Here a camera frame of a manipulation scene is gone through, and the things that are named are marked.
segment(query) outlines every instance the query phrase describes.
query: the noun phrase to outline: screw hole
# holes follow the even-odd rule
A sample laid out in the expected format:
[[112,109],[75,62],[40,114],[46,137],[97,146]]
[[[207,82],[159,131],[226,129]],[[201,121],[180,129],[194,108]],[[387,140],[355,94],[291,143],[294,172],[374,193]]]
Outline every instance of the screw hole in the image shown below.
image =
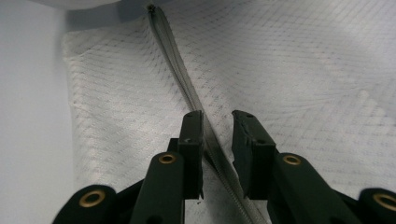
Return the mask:
[[163,223],[163,218],[160,216],[151,216],[148,218],[147,224],[161,224]]
[[79,200],[79,205],[81,207],[94,207],[97,204],[101,203],[102,200],[104,200],[106,197],[105,192],[102,189],[96,189],[93,191],[90,191],[84,196],[81,197]]
[[176,157],[171,154],[165,154],[165,155],[162,155],[159,158],[159,160],[160,160],[160,163],[162,163],[162,164],[170,164],[170,163],[173,163],[176,161]]
[[298,157],[292,156],[292,155],[284,156],[283,161],[290,165],[300,165],[301,164],[301,160]]
[[396,199],[391,195],[384,193],[376,193],[375,195],[373,195],[373,198],[381,206],[388,208],[393,212],[396,212]]

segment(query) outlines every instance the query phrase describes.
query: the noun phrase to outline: white background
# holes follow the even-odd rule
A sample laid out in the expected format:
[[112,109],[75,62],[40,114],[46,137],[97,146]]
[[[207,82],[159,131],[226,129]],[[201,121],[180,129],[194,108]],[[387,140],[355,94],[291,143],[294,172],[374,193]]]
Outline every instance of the white background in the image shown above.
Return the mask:
[[51,223],[74,193],[64,17],[0,1],[0,223]]

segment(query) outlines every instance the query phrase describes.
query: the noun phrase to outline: black plastic part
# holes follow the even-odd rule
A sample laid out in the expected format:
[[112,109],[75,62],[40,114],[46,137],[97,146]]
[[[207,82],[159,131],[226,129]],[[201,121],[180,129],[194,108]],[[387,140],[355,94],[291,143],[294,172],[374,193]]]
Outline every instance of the black plastic part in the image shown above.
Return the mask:
[[[87,193],[101,191],[104,199],[97,205],[84,207],[80,205],[81,198]],[[86,202],[94,202],[98,199],[97,194],[87,198]],[[64,205],[58,216],[53,221],[54,224],[105,224],[113,223],[117,219],[117,195],[116,191],[110,187],[102,185],[91,185],[75,193],[67,204]]]
[[166,151],[178,152],[178,138],[171,138],[168,149]]
[[199,199],[202,193],[203,118],[202,111],[192,111],[184,116],[181,125],[177,148],[184,159],[184,199]]
[[364,189],[358,207],[370,223],[396,223],[396,194],[386,189]]
[[129,223],[132,211],[136,204],[137,196],[142,188],[143,181],[144,179],[117,194],[117,207],[119,214],[119,218],[117,220],[118,224]]
[[267,210],[273,224],[296,223],[289,206],[282,196],[282,192],[275,184],[272,184],[270,188]]
[[298,224],[361,223],[303,157],[280,153],[274,178]]
[[152,158],[130,224],[184,223],[183,167],[176,152]]
[[272,181],[276,143],[253,115],[233,112],[233,167],[244,196],[267,200]]

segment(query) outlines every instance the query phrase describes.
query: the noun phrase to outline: brass ring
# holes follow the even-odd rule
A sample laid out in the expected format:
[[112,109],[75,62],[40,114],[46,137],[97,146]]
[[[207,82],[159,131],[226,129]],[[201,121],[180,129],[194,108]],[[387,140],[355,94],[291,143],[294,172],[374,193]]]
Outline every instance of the brass ring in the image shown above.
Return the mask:
[[384,199],[388,199],[391,202],[394,202],[396,204],[396,199],[393,198],[392,196],[388,195],[388,194],[384,194],[384,193],[377,193],[373,195],[374,200],[379,203],[381,206],[388,208],[389,210],[396,212],[396,205],[394,204],[389,204],[384,202]]
[[[95,195],[95,194],[99,196],[96,200],[87,201],[88,197]],[[79,200],[79,205],[81,207],[94,207],[97,204],[101,203],[102,200],[105,199],[105,197],[106,197],[106,194],[102,189],[95,189],[93,191],[90,191],[90,192],[84,194],[84,196],[82,196],[81,199]]]
[[290,165],[300,165],[301,164],[301,160],[298,157],[292,156],[292,155],[284,156],[283,161]]
[[172,154],[165,154],[159,158],[159,161],[162,164],[170,164],[176,161],[176,157]]

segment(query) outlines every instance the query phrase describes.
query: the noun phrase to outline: white cloth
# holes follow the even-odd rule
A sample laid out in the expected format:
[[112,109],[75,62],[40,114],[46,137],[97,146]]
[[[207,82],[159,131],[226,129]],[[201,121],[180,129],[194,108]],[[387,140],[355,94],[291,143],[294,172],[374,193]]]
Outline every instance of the white cloth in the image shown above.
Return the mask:
[[[334,189],[355,198],[364,188],[396,190],[394,1],[176,1],[163,10],[230,161],[239,109]],[[123,189],[178,136],[187,106],[147,18],[70,33],[64,57],[77,187]],[[209,171],[210,193],[189,205],[187,223],[241,223]]]

